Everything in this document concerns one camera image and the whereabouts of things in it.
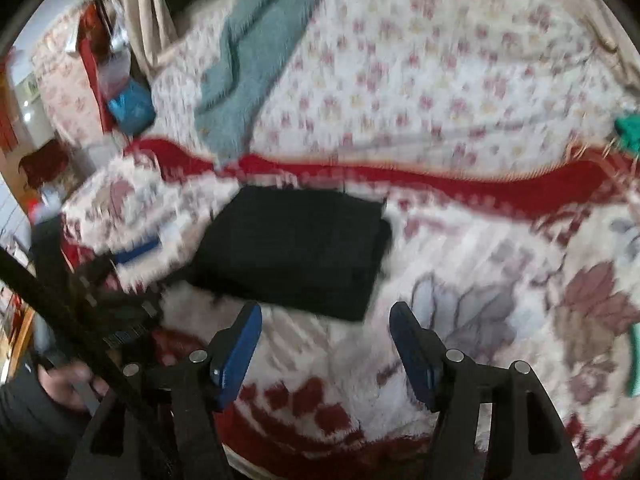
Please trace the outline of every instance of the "dark sleeve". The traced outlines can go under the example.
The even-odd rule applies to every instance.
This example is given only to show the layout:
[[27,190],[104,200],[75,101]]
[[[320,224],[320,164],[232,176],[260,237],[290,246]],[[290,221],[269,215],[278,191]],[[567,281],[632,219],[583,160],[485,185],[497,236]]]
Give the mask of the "dark sleeve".
[[61,480],[89,416],[49,399],[26,358],[0,386],[0,479]]

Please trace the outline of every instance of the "blue plastic bag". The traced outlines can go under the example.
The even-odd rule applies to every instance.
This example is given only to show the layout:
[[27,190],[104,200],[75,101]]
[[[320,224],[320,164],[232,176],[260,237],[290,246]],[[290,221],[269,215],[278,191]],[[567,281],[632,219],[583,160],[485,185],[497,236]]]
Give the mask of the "blue plastic bag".
[[156,120],[151,92],[133,79],[118,97],[109,101],[108,107],[120,131],[129,137],[138,136]]

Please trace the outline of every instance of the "black garment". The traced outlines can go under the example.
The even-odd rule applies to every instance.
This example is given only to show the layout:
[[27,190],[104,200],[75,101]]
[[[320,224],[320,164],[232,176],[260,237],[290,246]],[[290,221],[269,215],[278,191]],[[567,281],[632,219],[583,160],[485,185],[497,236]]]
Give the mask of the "black garment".
[[0,386],[0,479],[63,480],[88,422],[51,400],[25,359]]
[[246,186],[205,232],[189,281],[361,320],[391,238],[383,207],[334,190]]

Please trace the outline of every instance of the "human hand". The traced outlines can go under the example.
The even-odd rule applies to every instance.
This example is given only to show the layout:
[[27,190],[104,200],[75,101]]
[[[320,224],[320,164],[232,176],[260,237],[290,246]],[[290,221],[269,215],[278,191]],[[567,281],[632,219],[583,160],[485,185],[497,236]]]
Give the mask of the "human hand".
[[53,401],[76,412],[85,412],[86,406],[73,387],[74,383],[91,383],[99,397],[105,396],[109,390],[109,385],[101,378],[95,377],[91,369],[80,361],[52,368],[48,372],[39,366],[38,380]]

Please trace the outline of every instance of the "folded black cloth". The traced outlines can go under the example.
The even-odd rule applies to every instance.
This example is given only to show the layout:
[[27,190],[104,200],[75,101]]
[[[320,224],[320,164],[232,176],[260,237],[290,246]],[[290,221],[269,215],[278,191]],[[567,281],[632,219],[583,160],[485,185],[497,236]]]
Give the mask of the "folded black cloth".
[[333,190],[243,187],[207,228],[189,281],[361,320],[391,239],[382,209]]

